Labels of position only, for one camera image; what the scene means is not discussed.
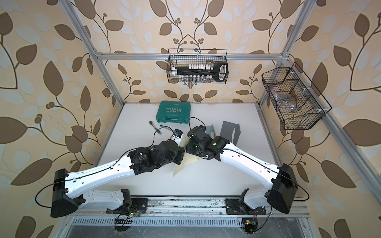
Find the light blue envelope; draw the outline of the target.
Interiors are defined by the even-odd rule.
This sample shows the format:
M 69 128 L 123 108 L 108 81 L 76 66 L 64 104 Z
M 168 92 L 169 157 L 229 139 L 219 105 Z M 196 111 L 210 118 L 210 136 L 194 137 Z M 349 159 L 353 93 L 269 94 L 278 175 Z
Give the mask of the light blue envelope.
M 206 128 L 205 128 L 205 132 L 206 132 L 206 134 L 208 134 L 212 139 L 214 139 L 215 136 L 216 136 L 215 129 L 214 129 L 214 126 L 213 126 L 213 125 L 206 126 Z

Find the yellow envelope green seal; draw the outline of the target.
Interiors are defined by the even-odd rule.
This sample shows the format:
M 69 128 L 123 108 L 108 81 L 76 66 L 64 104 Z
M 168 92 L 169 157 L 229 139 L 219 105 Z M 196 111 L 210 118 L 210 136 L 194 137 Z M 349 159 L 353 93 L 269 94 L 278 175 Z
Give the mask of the yellow envelope green seal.
M 183 135 L 181 135 L 181 136 L 172 135 L 170 137 L 170 140 L 172 140 L 178 144 L 181 143 L 182 139 L 183 139 Z

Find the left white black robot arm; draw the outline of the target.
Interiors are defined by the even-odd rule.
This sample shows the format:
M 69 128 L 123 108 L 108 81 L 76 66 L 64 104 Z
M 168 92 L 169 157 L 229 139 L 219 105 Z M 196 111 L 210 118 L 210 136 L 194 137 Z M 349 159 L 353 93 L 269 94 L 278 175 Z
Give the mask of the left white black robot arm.
M 55 172 L 50 216 L 59 218 L 74 213 L 87 202 L 84 194 L 112 181 L 150 173 L 162 166 L 181 164 L 185 148 L 173 140 L 150 147 L 131 149 L 116 161 L 80 172 L 60 169 Z

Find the yellow envelope red seal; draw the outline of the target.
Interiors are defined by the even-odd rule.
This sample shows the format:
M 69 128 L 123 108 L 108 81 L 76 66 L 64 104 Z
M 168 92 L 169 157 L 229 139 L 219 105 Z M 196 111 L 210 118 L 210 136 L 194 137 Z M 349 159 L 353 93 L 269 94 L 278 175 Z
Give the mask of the yellow envelope red seal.
M 188 154 L 187 152 L 185 152 L 181 165 L 175 164 L 175 167 L 173 170 L 173 177 L 175 177 L 178 173 L 180 173 L 186 165 L 195 163 L 197 161 L 198 161 L 197 156 L 191 155 L 191 154 Z

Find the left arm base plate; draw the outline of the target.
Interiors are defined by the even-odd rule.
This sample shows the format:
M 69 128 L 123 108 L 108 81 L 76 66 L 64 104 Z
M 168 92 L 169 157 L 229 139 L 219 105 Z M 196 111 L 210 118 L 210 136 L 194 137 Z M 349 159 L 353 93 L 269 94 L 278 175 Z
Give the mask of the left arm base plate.
M 136 214 L 145 213 L 148 205 L 148 198 L 132 198 L 129 189 L 121 189 L 123 201 L 120 206 L 115 209 L 107 209 L 107 214 Z

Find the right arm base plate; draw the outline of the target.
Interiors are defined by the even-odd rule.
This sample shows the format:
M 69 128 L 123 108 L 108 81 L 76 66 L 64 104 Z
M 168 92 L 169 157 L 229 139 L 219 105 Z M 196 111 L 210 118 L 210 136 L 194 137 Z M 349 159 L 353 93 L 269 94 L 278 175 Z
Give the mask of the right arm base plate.
M 251 208 L 244 202 L 244 197 L 249 189 L 245 189 L 238 199 L 228 198 L 225 199 L 225 207 L 227 215 L 266 215 L 265 207 Z

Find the dark grey envelope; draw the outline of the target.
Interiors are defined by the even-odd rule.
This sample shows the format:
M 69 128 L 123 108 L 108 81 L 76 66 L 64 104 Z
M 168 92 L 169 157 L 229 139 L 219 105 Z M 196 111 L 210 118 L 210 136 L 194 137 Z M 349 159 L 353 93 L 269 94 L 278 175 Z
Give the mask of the dark grey envelope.
M 224 121 L 222 123 L 220 136 L 229 140 L 234 145 L 237 145 L 241 135 L 241 129 L 239 124 Z

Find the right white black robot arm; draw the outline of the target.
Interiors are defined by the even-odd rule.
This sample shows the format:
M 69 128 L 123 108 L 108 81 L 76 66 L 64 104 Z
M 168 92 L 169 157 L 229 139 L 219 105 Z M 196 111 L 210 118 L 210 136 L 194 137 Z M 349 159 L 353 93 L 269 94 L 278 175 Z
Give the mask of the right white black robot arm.
M 299 186 L 289 165 L 278 166 L 262 161 L 221 136 L 211 138 L 203 126 L 194 127 L 187 136 L 188 154 L 230 164 L 263 185 L 263 188 L 244 190 L 240 197 L 240 206 L 243 209 L 254 210 L 270 206 L 281 213 L 290 213 Z

